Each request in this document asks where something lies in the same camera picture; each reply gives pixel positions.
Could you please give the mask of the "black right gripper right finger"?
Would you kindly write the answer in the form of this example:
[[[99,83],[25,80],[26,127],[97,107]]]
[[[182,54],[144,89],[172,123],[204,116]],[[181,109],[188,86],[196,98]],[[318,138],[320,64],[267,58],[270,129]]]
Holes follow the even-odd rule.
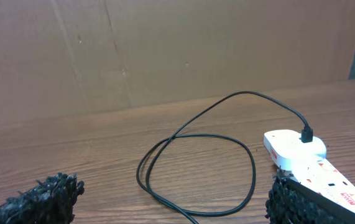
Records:
[[[355,213],[292,180],[275,175],[265,202],[270,224],[355,224]]]

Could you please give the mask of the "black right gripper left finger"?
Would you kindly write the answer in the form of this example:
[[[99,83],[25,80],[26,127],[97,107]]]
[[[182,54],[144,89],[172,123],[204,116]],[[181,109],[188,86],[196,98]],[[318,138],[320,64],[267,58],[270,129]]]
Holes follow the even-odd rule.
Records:
[[[0,205],[0,224],[70,224],[73,207],[85,192],[77,176],[58,173]]]

